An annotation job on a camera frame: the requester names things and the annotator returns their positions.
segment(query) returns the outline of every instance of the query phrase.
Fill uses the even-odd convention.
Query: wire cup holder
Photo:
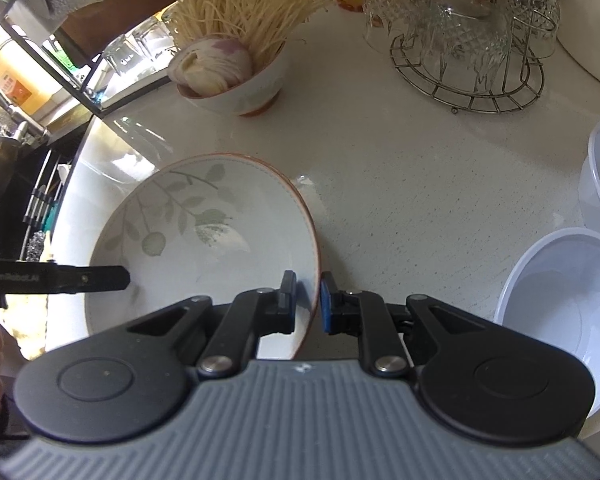
[[[502,63],[493,89],[488,93],[465,91],[446,85],[444,73],[441,79],[429,74],[421,61],[412,61],[415,38],[405,39],[404,35],[396,36],[389,49],[389,56],[395,69],[414,88],[445,105],[451,106],[454,114],[458,110],[481,114],[506,114],[524,110],[535,103],[544,89],[544,69],[542,61],[530,47],[531,36],[536,34],[552,34],[557,23],[544,14],[533,10],[533,20],[542,20],[546,27],[524,22],[513,16],[511,23],[511,43],[507,56]],[[516,28],[523,31],[523,37],[517,38]]]

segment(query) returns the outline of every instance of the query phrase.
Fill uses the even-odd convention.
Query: metal screw
[[[397,355],[385,355],[379,358],[374,366],[380,372],[400,372],[407,367],[407,361]]]
[[[200,368],[205,372],[221,373],[227,371],[233,366],[234,362],[231,361],[226,355],[213,355],[207,357],[200,363]]]

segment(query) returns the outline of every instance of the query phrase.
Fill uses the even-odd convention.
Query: garlic
[[[240,41],[207,36],[177,53],[169,63],[168,75],[200,97],[211,97],[250,78],[253,63]]]

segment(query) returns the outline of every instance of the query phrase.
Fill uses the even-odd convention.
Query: speckled countertop
[[[582,225],[578,176],[600,83],[558,48],[529,110],[453,115],[366,46],[362,28],[362,15],[337,8],[300,27],[280,99],[257,118],[205,112],[168,85],[94,120],[58,215],[56,260],[88,264],[109,215],[151,172],[240,152],[296,183],[341,286],[391,302],[426,292],[491,319],[523,252]],[[80,296],[50,298],[49,348],[86,335],[82,309]],[[320,323],[301,351],[355,354],[353,338],[326,337]]]

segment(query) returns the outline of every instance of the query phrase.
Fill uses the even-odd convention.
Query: orange label
[[[2,76],[0,88],[17,106],[20,106],[24,101],[31,97],[29,89],[9,74]]]

